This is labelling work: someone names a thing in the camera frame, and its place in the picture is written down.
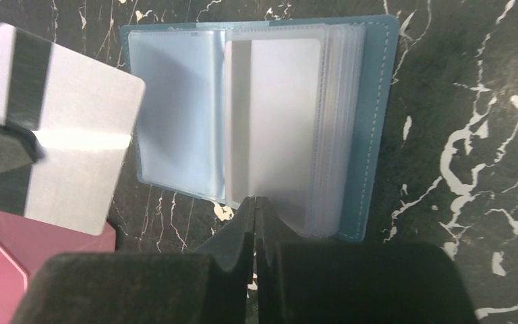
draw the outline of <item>stitched edge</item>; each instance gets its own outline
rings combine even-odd
[[[376,130],[376,117],[378,116],[378,108],[380,106],[380,96],[382,94],[382,82],[384,80],[384,65],[386,64],[386,51],[388,50],[388,38],[390,35],[390,29],[387,24],[379,24],[370,22],[367,24],[378,24],[383,25],[386,29],[386,39],[384,40],[384,55],[382,56],[382,67],[380,68],[380,81],[378,81],[378,94],[376,95],[376,108],[374,109],[374,119],[372,120],[372,130],[370,132],[370,144],[368,145],[368,154],[366,156],[366,168],[364,169],[364,183],[362,185],[362,195],[360,197],[360,208],[358,210],[358,223],[356,224],[355,234],[356,236],[350,236],[344,232],[339,232],[340,236],[346,238],[356,239],[360,233],[360,225],[362,222],[362,209],[364,207],[364,197],[366,195],[366,185],[368,183],[368,168],[370,167],[370,155],[372,154],[372,143],[374,141],[374,131]]]

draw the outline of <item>open wallet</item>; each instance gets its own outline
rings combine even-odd
[[[364,237],[393,16],[124,26],[146,83],[138,179],[229,207],[266,196],[304,237]]]

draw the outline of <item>black marble surface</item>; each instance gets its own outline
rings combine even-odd
[[[126,24],[385,12],[402,28],[366,241],[445,249],[482,322],[518,323],[518,0],[0,0],[0,22],[115,67]],[[109,214],[119,249],[189,251],[229,219],[139,184],[134,159]]]

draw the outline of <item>black magnetic stripe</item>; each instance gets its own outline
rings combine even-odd
[[[5,123],[37,130],[52,43],[17,30]],[[32,167],[0,175],[0,211],[23,215]]]

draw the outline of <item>pink box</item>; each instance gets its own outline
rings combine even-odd
[[[99,236],[0,212],[0,324],[11,321],[31,277],[55,254],[112,252],[115,230],[106,223]]]

